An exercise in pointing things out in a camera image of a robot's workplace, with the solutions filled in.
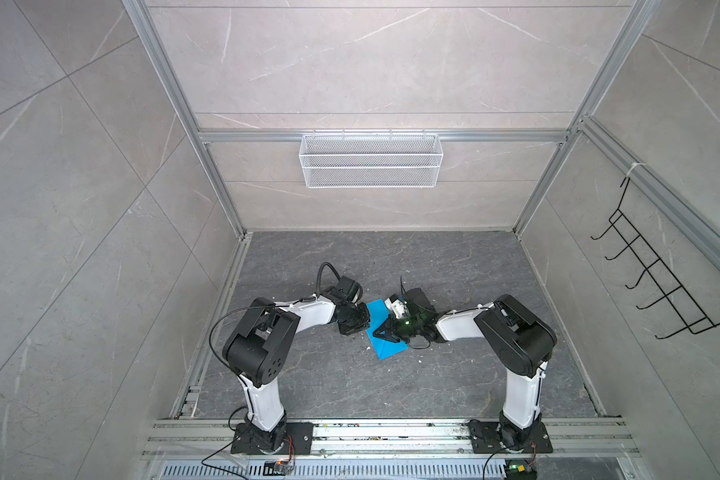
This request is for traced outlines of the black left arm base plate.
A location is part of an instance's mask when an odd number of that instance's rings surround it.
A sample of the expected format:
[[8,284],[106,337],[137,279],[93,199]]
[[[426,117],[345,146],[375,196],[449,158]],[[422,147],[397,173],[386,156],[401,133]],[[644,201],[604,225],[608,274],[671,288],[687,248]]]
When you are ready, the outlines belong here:
[[308,455],[315,425],[308,422],[280,422],[272,431],[264,431],[244,422],[235,426],[231,445],[233,454]]

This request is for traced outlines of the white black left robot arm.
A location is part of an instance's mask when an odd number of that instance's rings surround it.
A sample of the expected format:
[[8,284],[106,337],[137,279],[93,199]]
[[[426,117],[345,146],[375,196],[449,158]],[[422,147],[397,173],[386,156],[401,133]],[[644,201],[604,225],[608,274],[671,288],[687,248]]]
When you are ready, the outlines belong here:
[[264,434],[277,432],[286,411],[277,377],[295,336],[307,329],[334,324],[349,336],[370,326],[361,285],[346,276],[309,297],[289,302],[255,299],[222,349],[222,358],[238,376],[248,406],[247,418]]

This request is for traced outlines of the aluminium front rail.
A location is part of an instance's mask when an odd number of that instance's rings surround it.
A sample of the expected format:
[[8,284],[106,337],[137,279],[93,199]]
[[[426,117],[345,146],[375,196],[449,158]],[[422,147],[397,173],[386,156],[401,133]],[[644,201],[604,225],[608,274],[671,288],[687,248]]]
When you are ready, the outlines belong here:
[[[617,418],[547,418],[522,447],[505,449],[488,420],[310,419],[288,425],[281,454],[290,448],[305,459],[482,458],[535,455],[541,458],[637,458],[639,449]],[[252,432],[233,433],[223,420],[164,420],[153,424],[144,458],[199,459],[231,443],[232,452],[260,451]]]

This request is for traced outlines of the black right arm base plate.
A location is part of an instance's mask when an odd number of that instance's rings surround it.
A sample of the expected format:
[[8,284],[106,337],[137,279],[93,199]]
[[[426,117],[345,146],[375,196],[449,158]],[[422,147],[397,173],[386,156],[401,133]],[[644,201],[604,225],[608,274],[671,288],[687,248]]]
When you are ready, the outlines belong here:
[[466,424],[468,436],[476,454],[494,452],[539,453],[553,452],[553,446],[546,426],[537,418],[529,427],[520,429],[509,420],[469,420]]

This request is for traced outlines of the blue square paper sheet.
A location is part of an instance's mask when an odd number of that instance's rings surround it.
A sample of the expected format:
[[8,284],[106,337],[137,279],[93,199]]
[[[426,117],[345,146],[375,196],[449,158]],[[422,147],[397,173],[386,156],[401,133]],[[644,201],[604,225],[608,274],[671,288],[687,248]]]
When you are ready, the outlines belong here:
[[376,300],[367,305],[370,313],[370,324],[366,329],[366,335],[370,341],[371,348],[374,350],[379,360],[385,360],[393,355],[399,354],[408,349],[404,342],[393,343],[386,340],[376,338],[373,333],[387,320],[389,311],[383,300]]

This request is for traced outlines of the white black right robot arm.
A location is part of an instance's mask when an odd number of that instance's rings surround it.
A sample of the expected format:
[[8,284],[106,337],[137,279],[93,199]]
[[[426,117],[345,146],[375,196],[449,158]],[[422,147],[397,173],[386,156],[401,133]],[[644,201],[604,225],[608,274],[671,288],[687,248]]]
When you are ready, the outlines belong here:
[[384,301],[388,316],[371,330],[389,343],[422,337],[430,343],[484,338],[507,372],[500,429],[526,437],[540,423],[540,391],[557,337],[518,299],[503,294],[473,308],[437,312],[420,288]]

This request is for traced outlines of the aluminium frame rail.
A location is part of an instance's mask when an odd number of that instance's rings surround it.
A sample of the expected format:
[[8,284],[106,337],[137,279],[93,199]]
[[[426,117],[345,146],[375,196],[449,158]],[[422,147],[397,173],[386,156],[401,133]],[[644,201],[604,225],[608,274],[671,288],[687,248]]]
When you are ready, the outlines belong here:
[[249,249],[253,233],[248,232],[239,239],[232,250],[232,255],[222,277],[222,283],[218,291],[213,310],[209,316],[207,325],[204,327],[198,346],[190,362],[190,368],[185,375],[181,389],[174,402],[169,415],[170,420],[191,420],[195,417],[199,396],[202,390],[204,379],[207,375],[212,358],[213,342],[218,337],[218,328],[221,318],[229,311],[230,302],[234,289],[238,282],[247,251]]

